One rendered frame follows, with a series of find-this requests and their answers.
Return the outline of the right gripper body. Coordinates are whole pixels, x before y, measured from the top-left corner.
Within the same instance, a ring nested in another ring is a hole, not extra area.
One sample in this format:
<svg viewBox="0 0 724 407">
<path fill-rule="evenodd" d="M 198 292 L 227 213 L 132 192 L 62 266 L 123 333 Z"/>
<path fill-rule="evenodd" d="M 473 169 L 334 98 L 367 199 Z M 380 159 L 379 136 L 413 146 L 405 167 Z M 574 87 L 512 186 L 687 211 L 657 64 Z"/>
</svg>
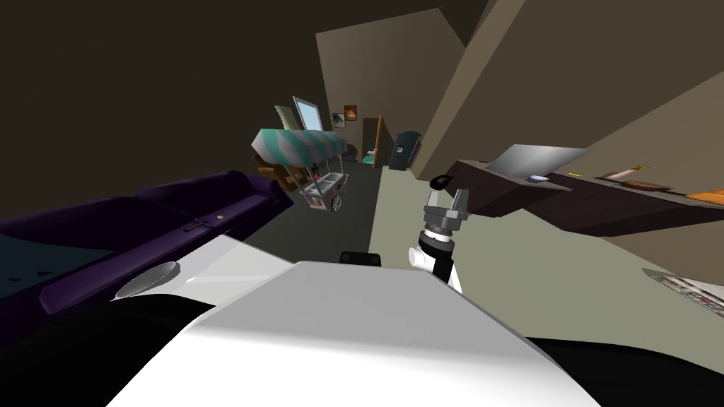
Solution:
<svg viewBox="0 0 724 407">
<path fill-rule="evenodd" d="M 454 232 L 469 219 L 470 212 L 456 211 L 440 206 L 424 206 L 425 228 L 433 232 Z"/>
</svg>

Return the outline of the dark grey refrigerator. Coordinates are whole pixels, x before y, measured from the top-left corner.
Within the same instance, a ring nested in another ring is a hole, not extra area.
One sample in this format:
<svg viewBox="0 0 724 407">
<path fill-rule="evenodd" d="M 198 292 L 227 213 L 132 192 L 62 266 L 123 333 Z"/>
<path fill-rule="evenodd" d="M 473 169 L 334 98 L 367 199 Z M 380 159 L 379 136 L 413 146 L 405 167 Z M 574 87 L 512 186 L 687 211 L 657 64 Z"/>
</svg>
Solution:
<svg viewBox="0 0 724 407">
<path fill-rule="evenodd" d="M 395 136 L 388 168 L 390 170 L 408 170 L 412 158 L 421 140 L 417 131 L 402 131 Z"/>
</svg>

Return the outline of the brown door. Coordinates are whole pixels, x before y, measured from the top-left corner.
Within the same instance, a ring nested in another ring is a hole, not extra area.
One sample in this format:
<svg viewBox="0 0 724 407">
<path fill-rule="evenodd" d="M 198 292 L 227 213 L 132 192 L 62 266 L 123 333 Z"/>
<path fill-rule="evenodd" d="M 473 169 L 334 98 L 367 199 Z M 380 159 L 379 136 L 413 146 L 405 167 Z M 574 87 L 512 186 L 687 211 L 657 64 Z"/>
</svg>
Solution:
<svg viewBox="0 0 724 407">
<path fill-rule="evenodd" d="M 364 117 L 362 123 L 362 163 L 372 167 L 385 166 L 382 152 L 383 117 Z"/>
</svg>

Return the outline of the dark brown counter cabinet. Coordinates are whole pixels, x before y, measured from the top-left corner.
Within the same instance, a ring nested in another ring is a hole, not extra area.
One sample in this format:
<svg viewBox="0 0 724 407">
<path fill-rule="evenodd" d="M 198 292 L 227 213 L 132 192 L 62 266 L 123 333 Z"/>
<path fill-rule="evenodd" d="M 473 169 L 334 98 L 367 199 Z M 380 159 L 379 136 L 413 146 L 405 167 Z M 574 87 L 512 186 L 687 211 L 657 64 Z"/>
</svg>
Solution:
<svg viewBox="0 0 724 407">
<path fill-rule="evenodd" d="M 621 182 L 562 172 L 527 182 L 497 174 L 487 163 L 456 161 L 447 174 L 450 195 L 469 192 L 469 212 L 500 218 L 525 210 L 556 228 L 594 237 L 616 237 L 724 221 L 724 205 L 668 191 L 640 191 Z"/>
</svg>

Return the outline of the cart with striped awning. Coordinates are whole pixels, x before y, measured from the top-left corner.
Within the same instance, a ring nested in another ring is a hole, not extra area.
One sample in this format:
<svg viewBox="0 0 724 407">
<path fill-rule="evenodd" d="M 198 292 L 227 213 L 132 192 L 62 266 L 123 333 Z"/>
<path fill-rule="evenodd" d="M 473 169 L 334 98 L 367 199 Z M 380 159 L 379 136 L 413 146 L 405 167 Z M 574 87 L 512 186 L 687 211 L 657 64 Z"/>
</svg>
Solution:
<svg viewBox="0 0 724 407">
<path fill-rule="evenodd" d="M 346 141 L 332 131 L 261 129 L 251 143 L 253 150 L 267 163 L 282 166 L 290 172 L 292 167 L 302 167 L 308 172 L 312 166 L 333 156 L 341 159 L 346 152 Z M 327 174 L 310 176 L 312 184 L 302 186 L 295 180 L 299 192 L 311 208 L 337 212 L 346 194 L 348 175 L 344 167 L 338 172 L 327 168 Z"/>
</svg>

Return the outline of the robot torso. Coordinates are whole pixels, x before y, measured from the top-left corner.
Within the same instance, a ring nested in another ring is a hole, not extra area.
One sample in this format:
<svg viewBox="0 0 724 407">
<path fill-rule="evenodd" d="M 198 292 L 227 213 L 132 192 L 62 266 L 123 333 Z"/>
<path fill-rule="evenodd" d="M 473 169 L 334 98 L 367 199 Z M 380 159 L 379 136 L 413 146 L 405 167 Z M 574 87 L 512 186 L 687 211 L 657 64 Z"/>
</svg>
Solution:
<svg viewBox="0 0 724 407">
<path fill-rule="evenodd" d="M 422 270 L 292 264 L 220 236 L 148 294 L 212 308 L 107 407 L 600 407 Z"/>
</svg>

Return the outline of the window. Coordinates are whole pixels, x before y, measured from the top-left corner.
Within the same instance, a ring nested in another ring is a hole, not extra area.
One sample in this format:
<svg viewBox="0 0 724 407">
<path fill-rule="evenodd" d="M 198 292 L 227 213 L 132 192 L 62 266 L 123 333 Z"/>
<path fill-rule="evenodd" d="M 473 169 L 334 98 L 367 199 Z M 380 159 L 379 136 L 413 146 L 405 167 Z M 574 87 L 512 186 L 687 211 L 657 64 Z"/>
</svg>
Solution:
<svg viewBox="0 0 724 407">
<path fill-rule="evenodd" d="M 301 98 L 293 97 L 293 102 L 302 121 L 302 126 L 307 131 L 323 131 L 322 120 L 318 107 Z"/>
</svg>

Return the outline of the pink rolling pin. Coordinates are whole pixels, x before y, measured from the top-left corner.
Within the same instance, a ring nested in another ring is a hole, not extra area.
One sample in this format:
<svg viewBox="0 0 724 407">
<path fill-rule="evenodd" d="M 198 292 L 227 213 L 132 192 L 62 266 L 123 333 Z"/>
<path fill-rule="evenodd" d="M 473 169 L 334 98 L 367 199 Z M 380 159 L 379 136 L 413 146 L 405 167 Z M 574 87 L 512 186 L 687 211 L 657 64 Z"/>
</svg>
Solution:
<svg viewBox="0 0 724 407">
<path fill-rule="evenodd" d="M 598 179 L 611 181 L 611 182 L 620 182 L 625 177 L 628 177 L 629 175 L 632 175 L 633 173 L 638 172 L 639 170 L 647 169 L 647 168 L 649 168 L 649 166 L 647 166 L 647 165 L 637 165 L 637 166 L 631 167 L 627 170 L 622 170 L 620 172 L 611 172 L 611 173 L 605 174 L 601 177 L 598 177 Z"/>
</svg>

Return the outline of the brown bread loaf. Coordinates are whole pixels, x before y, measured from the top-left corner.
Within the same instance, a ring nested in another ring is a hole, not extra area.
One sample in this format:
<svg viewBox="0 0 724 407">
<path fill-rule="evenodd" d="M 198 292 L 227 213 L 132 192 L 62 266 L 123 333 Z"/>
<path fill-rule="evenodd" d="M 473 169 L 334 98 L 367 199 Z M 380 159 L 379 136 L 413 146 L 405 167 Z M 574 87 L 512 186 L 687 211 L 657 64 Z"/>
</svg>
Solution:
<svg viewBox="0 0 724 407">
<path fill-rule="evenodd" d="M 660 184 L 653 184 L 650 182 L 640 182 L 640 181 L 634 181 L 634 180 L 627 180 L 621 183 L 623 187 L 628 187 L 631 189 L 639 190 L 639 191 L 671 191 L 673 190 L 672 187 L 667 187 Z"/>
</svg>

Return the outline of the orange flat board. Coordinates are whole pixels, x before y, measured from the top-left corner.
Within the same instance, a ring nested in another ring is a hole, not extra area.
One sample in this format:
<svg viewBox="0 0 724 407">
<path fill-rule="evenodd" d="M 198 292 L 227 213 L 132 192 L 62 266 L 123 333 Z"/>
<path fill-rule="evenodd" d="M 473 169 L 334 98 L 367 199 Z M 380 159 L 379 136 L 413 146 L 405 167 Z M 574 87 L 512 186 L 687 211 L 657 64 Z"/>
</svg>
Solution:
<svg viewBox="0 0 724 407">
<path fill-rule="evenodd" d="M 686 194 L 685 196 L 689 199 L 694 199 L 697 201 L 703 201 L 710 204 L 724 205 L 724 189 Z"/>
</svg>

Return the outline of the patterned rug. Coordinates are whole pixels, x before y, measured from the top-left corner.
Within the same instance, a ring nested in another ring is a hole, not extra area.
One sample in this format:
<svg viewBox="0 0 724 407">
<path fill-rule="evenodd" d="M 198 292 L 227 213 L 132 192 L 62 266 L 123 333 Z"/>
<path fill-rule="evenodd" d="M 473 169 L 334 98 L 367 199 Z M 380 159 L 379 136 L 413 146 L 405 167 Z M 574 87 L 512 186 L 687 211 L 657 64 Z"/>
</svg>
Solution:
<svg viewBox="0 0 724 407">
<path fill-rule="evenodd" d="M 642 272 L 664 286 L 724 319 L 724 286 L 682 278 L 672 273 L 642 268 Z"/>
</svg>

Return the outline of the purple sofa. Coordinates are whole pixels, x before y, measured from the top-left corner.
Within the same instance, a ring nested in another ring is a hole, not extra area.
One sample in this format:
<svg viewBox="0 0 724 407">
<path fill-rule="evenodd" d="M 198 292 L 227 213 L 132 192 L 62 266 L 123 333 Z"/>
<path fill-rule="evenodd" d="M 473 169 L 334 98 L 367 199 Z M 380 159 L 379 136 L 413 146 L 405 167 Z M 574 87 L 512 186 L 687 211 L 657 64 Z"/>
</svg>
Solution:
<svg viewBox="0 0 724 407">
<path fill-rule="evenodd" d="M 0 350 L 220 235 L 245 240 L 292 204 L 278 182 L 231 170 L 0 220 Z"/>
</svg>

